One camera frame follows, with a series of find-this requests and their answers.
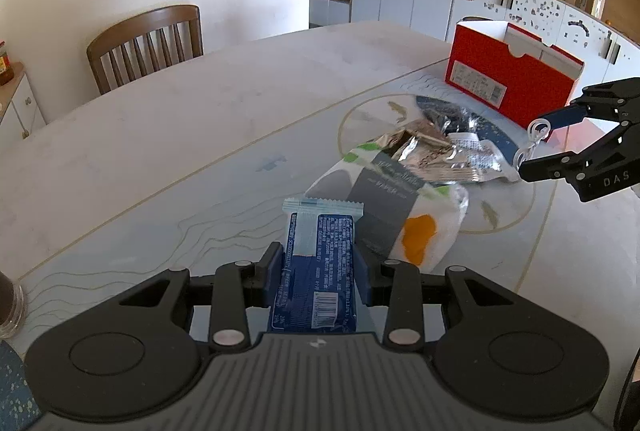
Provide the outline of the wooden chair right side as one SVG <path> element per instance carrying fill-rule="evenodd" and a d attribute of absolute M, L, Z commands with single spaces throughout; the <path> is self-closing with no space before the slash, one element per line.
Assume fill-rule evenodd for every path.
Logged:
<path fill-rule="evenodd" d="M 464 16 L 460 21 L 492 21 L 492 19 L 482 16 Z"/>

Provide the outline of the wooden chair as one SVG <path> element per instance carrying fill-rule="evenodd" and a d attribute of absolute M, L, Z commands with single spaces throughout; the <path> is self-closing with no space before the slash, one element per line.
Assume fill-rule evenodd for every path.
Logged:
<path fill-rule="evenodd" d="M 492 21 L 492 19 L 482 16 L 464 16 L 460 21 Z"/>
<path fill-rule="evenodd" d="M 125 19 L 87 47 L 100 94 L 204 55 L 201 11 L 194 4 L 168 5 Z"/>

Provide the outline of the white tissue pack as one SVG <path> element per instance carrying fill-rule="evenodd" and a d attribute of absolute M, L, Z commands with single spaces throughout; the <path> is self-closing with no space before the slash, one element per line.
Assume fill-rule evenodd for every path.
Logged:
<path fill-rule="evenodd" d="M 463 186 L 427 183 L 375 143 L 350 150 L 305 196 L 361 203 L 358 245 L 423 273 L 445 258 L 469 206 Z"/>

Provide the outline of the white wall cabinets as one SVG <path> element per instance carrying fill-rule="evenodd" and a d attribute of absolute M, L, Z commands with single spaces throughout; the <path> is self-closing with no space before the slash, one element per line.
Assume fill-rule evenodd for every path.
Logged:
<path fill-rule="evenodd" d="M 310 0 L 315 27 L 382 20 L 451 42 L 464 16 L 510 21 L 585 63 L 578 86 L 639 74 L 639 45 L 561 0 Z"/>

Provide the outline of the wooden chair far side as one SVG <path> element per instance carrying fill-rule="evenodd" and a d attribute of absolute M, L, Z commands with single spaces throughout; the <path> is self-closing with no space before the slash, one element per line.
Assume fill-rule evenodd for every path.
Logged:
<path fill-rule="evenodd" d="M 204 55 L 201 11 L 194 4 L 168 5 L 125 19 L 87 47 L 100 94 Z"/>

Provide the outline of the blue snack bar wrapper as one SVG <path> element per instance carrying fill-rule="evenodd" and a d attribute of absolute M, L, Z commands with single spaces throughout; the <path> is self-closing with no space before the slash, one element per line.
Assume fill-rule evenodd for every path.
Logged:
<path fill-rule="evenodd" d="M 270 309 L 273 333 L 354 333 L 358 202 L 288 198 L 284 262 Z"/>

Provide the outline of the silver foil snack bag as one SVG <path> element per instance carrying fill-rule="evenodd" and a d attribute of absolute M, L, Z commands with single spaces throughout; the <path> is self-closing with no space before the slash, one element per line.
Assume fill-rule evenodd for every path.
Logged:
<path fill-rule="evenodd" d="M 372 139 L 384 154 L 427 182 L 460 182 L 454 177 L 450 158 L 454 148 L 448 138 L 427 120 L 416 120 Z"/>

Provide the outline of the white printed sachet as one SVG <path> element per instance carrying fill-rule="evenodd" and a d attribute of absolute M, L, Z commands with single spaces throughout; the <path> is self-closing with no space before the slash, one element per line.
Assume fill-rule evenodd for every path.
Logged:
<path fill-rule="evenodd" d="M 472 132 L 450 133 L 448 138 L 454 148 L 454 155 L 450 158 L 451 169 L 460 182 L 507 180 L 515 183 L 520 180 L 518 172 L 491 140 L 479 139 Z"/>

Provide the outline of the glass jar dark contents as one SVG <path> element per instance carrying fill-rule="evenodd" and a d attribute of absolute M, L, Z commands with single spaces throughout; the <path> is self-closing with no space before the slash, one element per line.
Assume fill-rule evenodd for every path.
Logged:
<path fill-rule="evenodd" d="M 22 286 L 0 273 L 0 339 L 9 339 L 20 328 L 26 313 Z"/>

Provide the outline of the red lid jar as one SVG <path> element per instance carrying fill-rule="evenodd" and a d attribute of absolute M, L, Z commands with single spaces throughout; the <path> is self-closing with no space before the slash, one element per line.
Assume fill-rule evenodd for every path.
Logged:
<path fill-rule="evenodd" d="M 6 51 L 6 42 L 0 42 L 0 85 L 6 85 L 14 78 L 14 70 Z"/>

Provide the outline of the black wrapped snack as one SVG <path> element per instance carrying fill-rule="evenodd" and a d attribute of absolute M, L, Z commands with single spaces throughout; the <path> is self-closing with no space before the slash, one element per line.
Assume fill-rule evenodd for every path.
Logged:
<path fill-rule="evenodd" d="M 474 133 L 476 131 L 474 114 L 453 102 L 445 102 L 427 96 L 416 96 L 416 107 L 442 134 Z"/>

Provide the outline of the white side cabinet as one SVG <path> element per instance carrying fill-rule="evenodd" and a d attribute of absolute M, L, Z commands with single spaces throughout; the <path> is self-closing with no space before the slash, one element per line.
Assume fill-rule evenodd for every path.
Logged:
<path fill-rule="evenodd" d="M 13 70 L 13 79 L 1 87 L 1 152 L 6 152 L 47 125 L 24 65 L 16 62 Z"/>

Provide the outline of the red cardboard box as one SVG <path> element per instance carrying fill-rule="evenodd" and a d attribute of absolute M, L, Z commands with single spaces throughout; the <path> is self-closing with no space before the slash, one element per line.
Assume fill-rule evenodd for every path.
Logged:
<path fill-rule="evenodd" d="M 585 63 L 509 21 L 460 21 L 445 81 L 522 128 L 565 107 Z"/>

